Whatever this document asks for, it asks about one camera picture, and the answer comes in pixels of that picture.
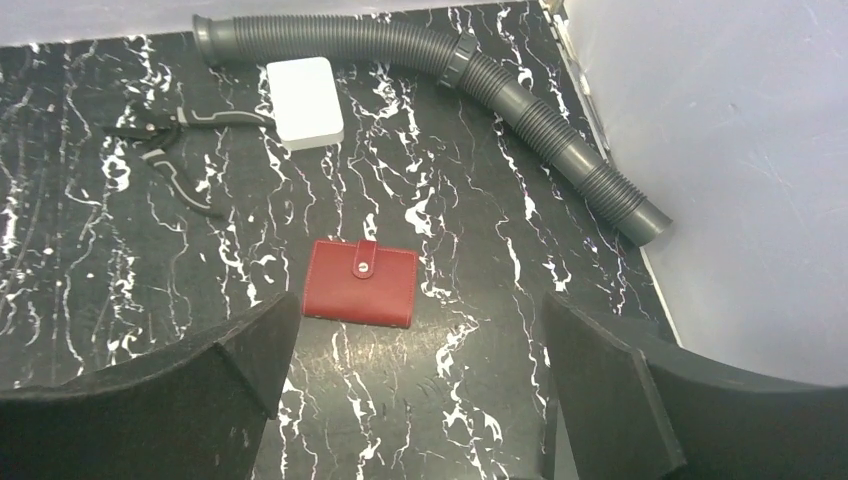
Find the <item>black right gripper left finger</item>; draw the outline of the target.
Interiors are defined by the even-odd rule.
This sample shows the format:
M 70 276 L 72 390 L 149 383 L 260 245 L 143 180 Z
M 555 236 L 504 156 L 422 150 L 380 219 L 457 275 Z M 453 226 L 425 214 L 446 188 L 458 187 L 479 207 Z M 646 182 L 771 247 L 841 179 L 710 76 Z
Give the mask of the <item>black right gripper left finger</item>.
M 164 348 L 1 394 L 5 479 L 247 479 L 301 323 L 283 293 Z

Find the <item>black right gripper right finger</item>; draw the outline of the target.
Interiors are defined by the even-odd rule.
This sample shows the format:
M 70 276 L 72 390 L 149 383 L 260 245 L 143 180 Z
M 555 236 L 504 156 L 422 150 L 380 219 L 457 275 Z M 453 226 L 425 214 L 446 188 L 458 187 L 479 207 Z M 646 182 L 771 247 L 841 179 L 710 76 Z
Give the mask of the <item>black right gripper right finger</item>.
M 642 322 L 541 307 L 547 479 L 843 479 L 847 390 L 733 367 Z

